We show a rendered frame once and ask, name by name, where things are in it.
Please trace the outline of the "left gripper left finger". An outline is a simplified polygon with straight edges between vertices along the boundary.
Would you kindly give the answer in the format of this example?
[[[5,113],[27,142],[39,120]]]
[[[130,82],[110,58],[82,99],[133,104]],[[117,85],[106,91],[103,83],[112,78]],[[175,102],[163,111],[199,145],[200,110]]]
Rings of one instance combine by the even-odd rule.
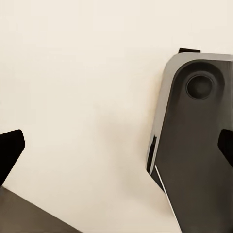
[[[0,134],[0,187],[25,149],[21,129]]]

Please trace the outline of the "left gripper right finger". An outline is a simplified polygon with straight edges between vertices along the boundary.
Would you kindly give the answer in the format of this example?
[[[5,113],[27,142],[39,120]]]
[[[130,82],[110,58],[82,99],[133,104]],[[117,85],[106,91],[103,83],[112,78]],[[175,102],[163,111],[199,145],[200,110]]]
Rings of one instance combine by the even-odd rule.
[[[233,131],[222,129],[217,145],[233,168]]]

